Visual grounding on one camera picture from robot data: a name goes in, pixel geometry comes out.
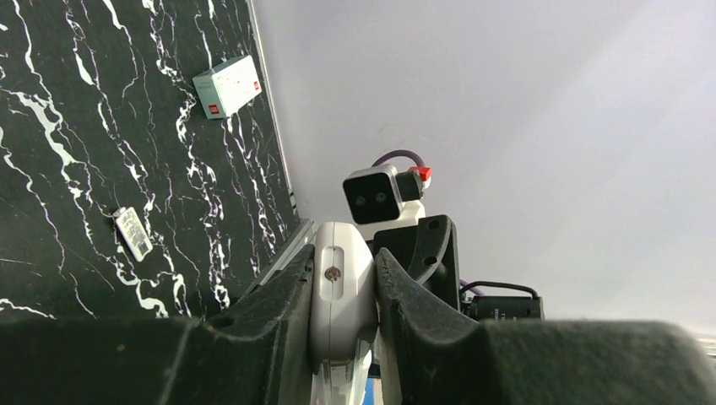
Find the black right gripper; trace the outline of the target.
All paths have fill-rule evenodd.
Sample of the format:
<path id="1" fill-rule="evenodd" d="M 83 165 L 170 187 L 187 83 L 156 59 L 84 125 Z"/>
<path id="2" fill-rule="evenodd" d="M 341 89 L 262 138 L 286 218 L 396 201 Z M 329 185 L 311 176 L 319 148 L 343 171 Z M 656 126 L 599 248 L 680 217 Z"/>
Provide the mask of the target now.
<path id="1" fill-rule="evenodd" d="M 418 284 L 455 310 L 460 308 L 460 275 L 455 223 L 447 215 L 418 220 L 417 225 L 375 234 L 372 251 L 385 248 Z M 544 320 L 538 295 L 475 295 L 463 298 L 461 311 L 475 321 Z"/>

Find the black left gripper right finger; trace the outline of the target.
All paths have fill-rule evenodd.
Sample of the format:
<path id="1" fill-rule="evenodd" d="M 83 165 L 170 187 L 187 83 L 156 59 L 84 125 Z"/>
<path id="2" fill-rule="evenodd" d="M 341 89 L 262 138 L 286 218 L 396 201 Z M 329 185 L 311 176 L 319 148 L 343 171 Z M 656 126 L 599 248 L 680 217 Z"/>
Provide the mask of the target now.
<path id="1" fill-rule="evenodd" d="M 700 343 L 655 321 L 479 323 L 378 252 L 386 404 L 712 404 Z"/>

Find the white remote battery cover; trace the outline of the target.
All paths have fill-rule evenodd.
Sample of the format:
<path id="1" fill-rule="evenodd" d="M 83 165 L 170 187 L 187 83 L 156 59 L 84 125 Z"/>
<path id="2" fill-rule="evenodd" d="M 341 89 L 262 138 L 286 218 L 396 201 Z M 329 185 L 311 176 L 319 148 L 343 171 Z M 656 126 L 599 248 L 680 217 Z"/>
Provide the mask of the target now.
<path id="1" fill-rule="evenodd" d="M 121 207 L 112 217 L 134 259 L 142 262 L 152 252 L 153 246 L 136 210 Z"/>

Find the white remote control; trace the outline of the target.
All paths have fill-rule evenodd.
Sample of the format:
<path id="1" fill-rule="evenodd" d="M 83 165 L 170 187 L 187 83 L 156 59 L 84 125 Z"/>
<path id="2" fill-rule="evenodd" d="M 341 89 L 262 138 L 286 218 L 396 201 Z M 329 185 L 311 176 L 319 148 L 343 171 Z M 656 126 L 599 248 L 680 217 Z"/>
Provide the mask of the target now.
<path id="1" fill-rule="evenodd" d="M 313 259 L 309 347 L 316 404 L 362 404 L 377 335 L 376 270 L 353 224 L 319 226 Z"/>

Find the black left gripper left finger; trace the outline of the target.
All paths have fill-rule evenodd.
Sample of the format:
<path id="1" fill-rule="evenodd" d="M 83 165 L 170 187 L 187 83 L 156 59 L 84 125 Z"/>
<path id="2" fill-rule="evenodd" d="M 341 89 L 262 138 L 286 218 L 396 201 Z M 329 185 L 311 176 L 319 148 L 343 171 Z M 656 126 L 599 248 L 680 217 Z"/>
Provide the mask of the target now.
<path id="1" fill-rule="evenodd" d="M 4 404 L 306 404 L 315 249 L 206 321 L 1 325 Z"/>

